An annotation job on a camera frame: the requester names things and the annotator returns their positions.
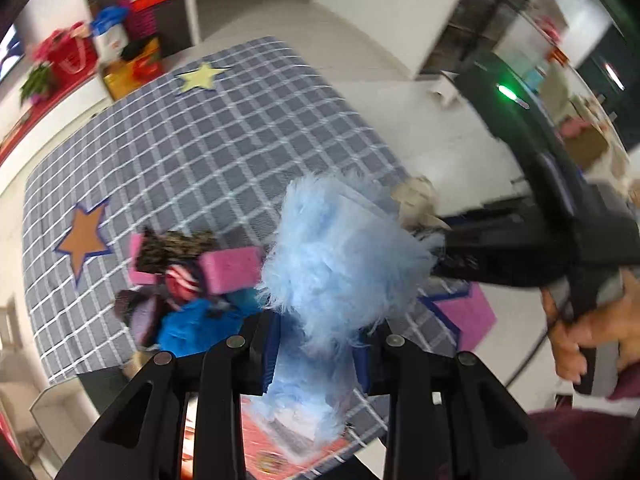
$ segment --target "pink block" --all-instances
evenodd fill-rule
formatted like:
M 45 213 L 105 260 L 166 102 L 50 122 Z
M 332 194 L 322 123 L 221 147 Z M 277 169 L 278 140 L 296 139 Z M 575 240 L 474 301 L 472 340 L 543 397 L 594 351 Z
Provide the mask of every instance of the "pink block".
M 140 246 L 145 236 L 142 233 L 132 233 L 129 237 L 129 279 L 133 285 L 155 285 L 158 277 L 150 272 L 140 272 L 136 270 L 136 258 L 140 252 Z
M 226 294 L 249 288 L 260 281 L 262 250 L 242 247 L 225 251 L 210 251 L 198 258 L 207 280 L 210 294 Z
M 458 351 L 471 352 L 495 324 L 495 314 L 480 285 L 471 283 L 465 298 L 435 302 L 459 329 Z

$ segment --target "orange star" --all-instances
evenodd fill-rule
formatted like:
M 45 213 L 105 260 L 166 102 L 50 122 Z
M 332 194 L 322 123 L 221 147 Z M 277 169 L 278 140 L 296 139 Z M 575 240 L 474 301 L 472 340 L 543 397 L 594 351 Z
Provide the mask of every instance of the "orange star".
M 82 266 L 87 258 L 111 253 L 98 230 L 108 200 L 108 198 L 103 200 L 89 212 L 85 211 L 80 203 L 77 203 L 71 229 L 53 249 L 58 253 L 71 256 L 71 269 L 76 278 L 76 285 L 80 281 Z

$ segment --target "gray plaid tablecloth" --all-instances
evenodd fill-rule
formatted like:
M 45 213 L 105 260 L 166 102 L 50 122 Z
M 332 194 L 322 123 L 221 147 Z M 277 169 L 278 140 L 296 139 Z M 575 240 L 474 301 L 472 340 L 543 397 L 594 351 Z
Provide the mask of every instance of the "gray plaid tablecloth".
M 216 77 L 214 90 L 180 93 L 175 76 L 202 61 L 229 70 Z M 123 364 L 134 351 L 111 313 L 115 293 L 130 286 L 132 232 L 146 224 L 158 231 L 211 228 L 224 248 L 268 243 L 292 178 L 351 168 L 386 186 L 405 176 L 344 98 L 271 37 L 165 74 L 96 115 L 26 184 L 24 287 L 49 381 Z M 53 249 L 76 203 L 89 210 L 107 197 L 100 232 L 112 254 L 89 259 L 76 286 L 69 258 Z M 419 304 L 399 322 L 423 348 L 453 354 L 451 334 Z M 386 404 L 354 393 L 355 446 L 386 429 Z

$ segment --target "green light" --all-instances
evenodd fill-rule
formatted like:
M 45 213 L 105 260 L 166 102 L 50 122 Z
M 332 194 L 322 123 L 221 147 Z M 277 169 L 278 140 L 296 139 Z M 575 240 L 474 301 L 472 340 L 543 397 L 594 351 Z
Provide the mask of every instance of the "green light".
M 513 91 L 509 90 L 506 86 L 498 85 L 498 90 L 500 91 L 501 94 L 506 95 L 512 101 L 518 100 L 518 96 L 514 94 Z

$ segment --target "tile floor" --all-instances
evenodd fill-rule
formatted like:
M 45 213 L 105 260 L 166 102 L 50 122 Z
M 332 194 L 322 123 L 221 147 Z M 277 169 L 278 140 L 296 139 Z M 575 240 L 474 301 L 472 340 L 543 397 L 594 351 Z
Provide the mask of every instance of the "tile floor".
M 310 0 L 197 0 L 203 43 L 168 59 L 174 68 L 205 54 L 261 36 L 287 41 L 335 86 L 388 142 L 412 173 L 426 175 L 439 196 L 439 212 L 446 214 L 499 196 L 513 194 L 511 179 L 518 169 L 508 150 L 494 141 L 465 104 L 443 110 L 428 93 L 428 82 L 407 81 L 375 44 Z M 72 133 L 66 128 L 46 146 L 42 158 Z M 20 269 L 20 211 L 27 168 L 0 196 L 0 241 L 6 256 L 0 273 L 0 301 L 16 297 L 21 333 L 28 335 Z M 498 323 L 478 348 L 479 356 L 506 380 L 544 326 L 538 292 L 496 286 L 483 287 Z M 34 345 L 25 352 L 42 387 Z M 561 385 L 548 347 L 514 385 L 512 392 L 526 410 L 549 404 Z

